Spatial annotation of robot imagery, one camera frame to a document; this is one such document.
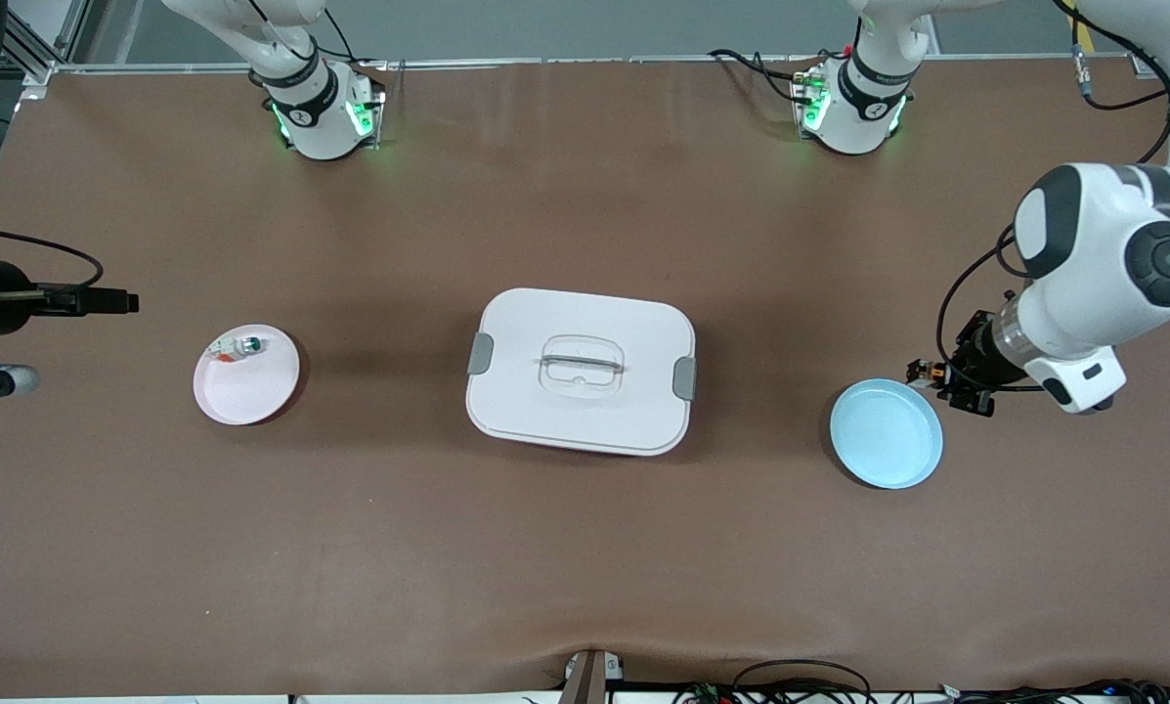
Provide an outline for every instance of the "black cable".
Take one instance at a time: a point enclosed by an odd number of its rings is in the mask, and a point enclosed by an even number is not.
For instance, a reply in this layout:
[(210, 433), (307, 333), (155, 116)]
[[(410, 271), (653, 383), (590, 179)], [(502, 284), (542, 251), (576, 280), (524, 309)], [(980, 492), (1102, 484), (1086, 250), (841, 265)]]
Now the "black cable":
[(997, 246), (994, 247), (997, 263), (1000, 264), (1000, 268), (1006, 269), (1006, 272), (1009, 272), (1010, 276), (1027, 277), (1027, 271), (1023, 271), (1023, 269), (1010, 265), (1010, 262), (1006, 260), (1006, 255), (1004, 255), (1006, 247), (1014, 243), (1014, 236), (1011, 235), (1013, 232), (1014, 223), (1010, 223), (1004, 230), (1000, 232), (1000, 235), (997, 236)]
[(780, 90), (780, 87), (776, 85), (776, 81), (772, 80), (771, 71), (768, 70), (768, 63), (763, 63), (763, 55), (755, 51), (753, 62), (758, 63), (758, 70), (763, 71), (763, 76), (766, 77), (768, 80), (768, 85), (770, 85), (771, 89), (776, 91), (776, 95), (780, 95), (782, 98), (789, 99), (790, 103), (796, 103), (799, 105), (811, 104), (808, 98), (803, 98), (800, 97), (800, 95), (792, 95), (790, 92), (784, 92), (784, 90)]
[[(1071, 8), (1071, 6), (1064, 4), (1062, 0), (1054, 0), (1054, 5), (1058, 5), (1058, 9), (1061, 9), (1062, 14), (1066, 14), (1066, 16), (1072, 18), (1072, 26), (1073, 22), (1083, 23), (1085, 27), (1088, 27), (1090, 28), (1090, 30), (1097, 32), (1097, 34), (1113, 40), (1114, 43), (1122, 46), (1122, 48), (1133, 53), (1135, 57), (1142, 60), (1142, 62), (1144, 62), (1144, 65), (1148, 65), (1150, 70), (1154, 71), (1154, 75), (1157, 76), (1157, 80), (1162, 81), (1162, 91), (1168, 97), (1170, 97), (1170, 75), (1166, 75), (1166, 69), (1164, 69), (1157, 62), (1157, 58), (1152, 57), (1148, 51), (1144, 51), (1144, 49), (1140, 48), (1140, 46), (1133, 43), (1133, 41), (1124, 39), (1117, 34), (1114, 34), (1112, 32), (1103, 30), (1103, 28), (1094, 23), (1093, 20), (1085, 18), (1083, 14), (1080, 13), (1080, 9)], [(1157, 152), (1162, 149), (1162, 146), (1166, 144), (1166, 138), (1169, 137), (1170, 137), (1170, 116), (1166, 117), (1166, 125), (1164, 126), (1164, 129), (1162, 129), (1161, 134), (1157, 134), (1157, 139), (1154, 142), (1154, 145), (1149, 147), (1147, 152), (1144, 152), (1144, 156), (1141, 157), (1140, 160), (1136, 161), (1136, 164), (1147, 164), (1147, 161), (1152, 159), (1152, 157), (1157, 154)]]
[(714, 56), (715, 58), (718, 58), (720, 56), (727, 56), (729, 58), (735, 58), (737, 63), (741, 63), (742, 67), (750, 69), (750, 71), (756, 71), (759, 74), (766, 73), (766, 75), (771, 75), (772, 77), (778, 77), (778, 80), (782, 81), (793, 81), (793, 75), (786, 75), (786, 73), (784, 71), (773, 71), (771, 69), (763, 70), (763, 67), (759, 67), (758, 63), (751, 62), (750, 58), (745, 58), (744, 56), (737, 54), (731, 49), (715, 49), (715, 51), (707, 54), (707, 56)]
[(275, 34), (276, 39), (281, 40), (281, 44), (284, 44), (284, 48), (289, 49), (290, 54), (294, 54), (294, 56), (302, 58), (303, 62), (309, 62), (309, 60), (311, 60), (310, 56), (303, 56), (302, 54), (298, 54), (298, 51), (295, 51), (294, 47), (290, 46), (288, 41), (281, 37), (281, 34), (276, 30), (275, 23), (271, 23), (271, 20), (268, 19), (267, 14), (263, 12), (263, 8), (259, 7), (259, 4), (256, 4), (254, 0), (246, 0), (246, 1), (247, 4), (250, 4), (250, 8), (254, 8), (255, 13), (259, 13), (260, 19), (262, 19), (263, 22), (267, 22), (268, 27), (271, 27), (271, 34)]
[(87, 260), (87, 262), (89, 262), (90, 264), (92, 264), (92, 267), (94, 267), (94, 274), (90, 277), (88, 277), (85, 281), (83, 281), (81, 283), (70, 283), (70, 284), (67, 284), (67, 285), (62, 287), (62, 289), (64, 289), (64, 290), (88, 289), (88, 287), (98, 283), (98, 279), (101, 279), (101, 277), (103, 277), (103, 263), (98, 262), (98, 260), (96, 257), (92, 257), (89, 254), (82, 253), (80, 249), (74, 249), (71, 247), (68, 247), (67, 244), (58, 244), (57, 242), (50, 242), (48, 240), (39, 240), (35, 236), (16, 235), (14, 232), (0, 230), (0, 236), (4, 240), (14, 240), (16, 242), (25, 242), (27, 244), (36, 244), (39, 247), (44, 247), (44, 248), (48, 248), (48, 249), (56, 249), (56, 250), (58, 250), (58, 253), (71, 254), (73, 257), (78, 257), (81, 260)]
[(978, 382), (978, 380), (970, 378), (970, 375), (968, 374), (964, 374), (963, 370), (957, 368), (957, 366), (954, 365), (954, 361), (950, 361), (950, 353), (945, 351), (945, 340), (943, 340), (942, 338), (945, 337), (945, 315), (948, 309), (950, 309), (950, 302), (954, 301), (954, 295), (959, 292), (961, 287), (963, 287), (963, 283), (968, 281), (968, 277), (971, 277), (971, 275), (973, 275), (973, 272), (977, 271), (979, 267), (983, 267), (983, 264), (985, 264), (987, 260), (992, 260), (993, 257), (996, 257), (997, 253), (999, 253), (999, 249), (997, 249), (996, 247), (987, 250), (987, 253), (983, 254), (982, 257), (975, 260), (975, 262), (972, 262), (970, 267), (965, 268), (964, 271), (961, 272), (959, 277), (956, 277), (954, 283), (950, 284), (950, 289), (945, 294), (945, 298), (942, 299), (942, 308), (938, 309), (938, 311), (936, 312), (936, 351), (937, 353), (941, 353), (942, 361), (945, 361), (945, 366), (950, 368), (952, 373), (961, 375), (961, 378), (963, 379), (968, 379), (969, 382), (972, 382), (975, 386), (984, 388), (985, 391), (992, 391), (992, 392), (1045, 391), (1045, 388), (1040, 386), (992, 386), (989, 384)]
[(353, 49), (349, 48), (349, 40), (346, 39), (346, 33), (342, 30), (342, 27), (338, 26), (337, 20), (333, 19), (333, 12), (331, 12), (331, 9), (329, 8), (324, 8), (324, 16), (329, 18), (329, 23), (333, 26), (333, 30), (337, 32), (337, 37), (342, 40), (342, 46), (346, 48), (346, 56), (349, 57), (349, 60), (351, 60), (351, 62), (357, 62), (358, 58), (353, 57)]
[(1115, 103), (1114, 105), (1103, 105), (1102, 103), (1097, 103), (1096, 99), (1090, 97), (1090, 95), (1085, 95), (1083, 101), (1095, 110), (1107, 110), (1107, 111), (1126, 110), (1128, 108), (1135, 108), (1136, 105), (1143, 105), (1144, 103), (1150, 102), (1150, 99), (1158, 99), (1161, 97), (1164, 97), (1164, 95), (1166, 95), (1165, 90), (1159, 90), (1158, 92), (1151, 92), (1149, 95), (1144, 95), (1144, 97), (1142, 98), (1129, 99), (1129, 102)]
[[(1072, 46), (1079, 43), (1080, 43), (1080, 20), (1076, 18), (1072, 18)], [(1158, 99), (1161, 97), (1164, 97), (1164, 95), (1166, 95), (1165, 89), (1157, 90), (1157, 92), (1144, 95), (1141, 98), (1128, 99), (1128, 102), (1126, 103), (1117, 103), (1114, 105), (1104, 105), (1102, 103), (1097, 103), (1096, 98), (1093, 98), (1093, 95), (1085, 95), (1083, 101), (1085, 103), (1089, 104), (1089, 108), (1094, 108), (1096, 110), (1112, 111), (1112, 110), (1126, 110), (1129, 108), (1135, 108), (1136, 105), (1143, 105), (1144, 103), (1150, 102), (1150, 99)]]
[[(741, 670), (741, 672), (737, 672), (737, 676), (732, 677), (732, 689), (737, 689), (737, 686), (741, 683), (741, 678), (745, 677), (746, 674), (755, 672), (755, 671), (763, 670), (763, 669), (768, 669), (768, 668), (782, 668), (782, 667), (793, 667), (793, 665), (798, 665), (798, 667), (812, 667), (812, 668), (827, 668), (827, 669), (839, 670), (839, 671), (846, 672), (846, 674), (848, 674), (848, 676), (855, 677), (860, 683), (862, 683), (862, 689), (861, 690), (858, 690), (858, 688), (852, 688), (852, 686), (846, 686), (846, 685), (839, 685), (838, 683), (831, 683), (831, 682), (827, 682), (827, 681), (808, 681), (808, 678), (803, 678), (803, 681), (800, 681), (800, 682), (815, 682), (815, 683), (820, 683), (820, 684), (826, 684), (826, 685), (830, 685), (830, 686), (839, 688), (839, 690), (854, 690), (854, 691), (860, 692), (860, 695), (865, 695), (866, 699), (869, 700), (870, 704), (875, 704), (875, 698), (874, 698), (874, 696), (870, 695), (870, 681), (867, 681), (867, 677), (863, 677), (862, 672), (860, 672), (859, 670), (854, 670), (853, 668), (847, 668), (845, 665), (840, 665), (838, 663), (830, 663), (830, 661), (826, 661), (826, 660), (807, 660), (807, 658), (768, 660), (768, 661), (764, 661), (764, 663), (758, 663), (758, 664), (755, 664), (755, 665), (750, 665), (749, 668), (745, 668), (744, 670)], [(793, 681), (778, 681), (778, 682), (775, 682), (775, 683), (769, 683), (768, 685), (764, 685), (764, 686), (782, 686), (782, 685), (791, 684), (793, 682), (798, 682), (798, 681), (796, 681), (796, 678)]]
[[(849, 44), (849, 51), (853, 51), (853, 49), (856, 48), (856, 46), (859, 44), (859, 39), (861, 36), (862, 36), (862, 15), (859, 15), (859, 22), (856, 23), (856, 26), (853, 26), (853, 44)], [(848, 54), (846, 54), (845, 51), (828, 51), (827, 49), (818, 50), (817, 55), (838, 60), (848, 57)]]
[(1019, 689), (999, 691), (963, 691), (955, 704), (1061, 704), (1064, 700), (1080, 703), (1080, 695), (1122, 696), (1129, 704), (1169, 704), (1170, 688), (1148, 681), (1129, 678), (1102, 678), (1067, 689)]

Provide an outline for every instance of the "green led light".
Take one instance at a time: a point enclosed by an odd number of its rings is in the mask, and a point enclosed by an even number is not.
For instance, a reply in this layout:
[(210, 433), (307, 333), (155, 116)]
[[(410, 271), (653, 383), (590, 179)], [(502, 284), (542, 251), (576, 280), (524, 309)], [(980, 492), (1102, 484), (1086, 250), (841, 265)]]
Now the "green led light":
[(276, 108), (276, 103), (271, 104), (271, 115), (276, 116), (276, 124), (281, 125), (281, 137), (289, 140), (289, 127), (284, 124), (284, 116), (281, 115), (281, 109)]
[(346, 106), (349, 108), (351, 122), (353, 122), (353, 130), (358, 132), (359, 137), (371, 134), (371, 110), (362, 104), (346, 103)]
[(901, 109), (902, 108), (906, 108), (906, 97), (902, 97), (902, 99), (897, 103), (897, 106), (894, 108), (894, 119), (893, 119), (893, 122), (889, 122), (889, 124), (888, 124), (888, 133), (889, 134), (892, 134), (894, 132), (894, 130), (897, 129), (897, 124), (901, 120)]
[(827, 90), (820, 90), (820, 94), (811, 101), (811, 104), (806, 106), (806, 112), (803, 119), (803, 125), (808, 130), (817, 130), (823, 125), (823, 116), (826, 115), (827, 109), (832, 105), (832, 95)]

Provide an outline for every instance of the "white plastic container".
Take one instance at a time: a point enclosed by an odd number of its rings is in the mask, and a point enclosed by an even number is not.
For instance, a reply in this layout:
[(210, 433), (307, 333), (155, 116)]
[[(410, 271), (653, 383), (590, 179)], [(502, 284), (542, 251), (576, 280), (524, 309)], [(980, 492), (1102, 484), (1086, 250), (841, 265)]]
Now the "white plastic container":
[(688, 429), (693, 325), (666, 303), (511, 289), (490, 301), (467, 412), (494, 437), (652, 456)]

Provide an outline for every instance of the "brown mat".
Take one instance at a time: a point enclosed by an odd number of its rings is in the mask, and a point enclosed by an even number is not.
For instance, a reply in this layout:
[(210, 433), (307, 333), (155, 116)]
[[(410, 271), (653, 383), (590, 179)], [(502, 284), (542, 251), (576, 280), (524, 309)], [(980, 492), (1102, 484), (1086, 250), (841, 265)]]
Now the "brown mat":
[[(57, 77), (9, 130), (0, 227), (97, 254), (144, 309), (0, 338), (44, 375), (0, 401), (0, 696), (541, 688), (583, 647), (629, 677), (1170, 682), (1170, 325), (1121, 351), (1108, 414), (938, 406), (916, 489), (854, 484), (821, 442), (835, 392), (932, 356), (947, 285), (1045, 170), (1154, 138), (1161, 106), (1099, 115), (1069, 74), (930, 63), (906, 130), (841, 158), (708, 63), (412, 73), (385, 149), (339, 164), (277, 147), (245, 76)], [(1097, 83), (1150, 88), (1122, 62)], [(469, 343), (516, 285), (683, 309), (683, 444), (474, 429)], [(989, 267), (951, 329), (1007, 285)], [(220, 427), (191, 373), (246, 322), (298, 336), (311, 380)]]

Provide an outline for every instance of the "gray wall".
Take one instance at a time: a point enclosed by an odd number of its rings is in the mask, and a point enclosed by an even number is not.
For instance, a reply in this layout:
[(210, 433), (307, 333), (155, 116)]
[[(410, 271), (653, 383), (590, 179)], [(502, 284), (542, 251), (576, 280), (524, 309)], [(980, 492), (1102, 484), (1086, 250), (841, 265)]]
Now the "gray wall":
[[(240, 60), (159, 0), (110, 0), (90, 63)], [(852, 39), (844, 0), (331, 0), (353, 53), (377, 58), (589, 58), (742, 53), (813, 54)], [(1067, 23), (1051, 0), (1006, 0), (937, 18), (945, 53), (1058, 53)], [(340, 49), (333, 28), (314, 27)]]

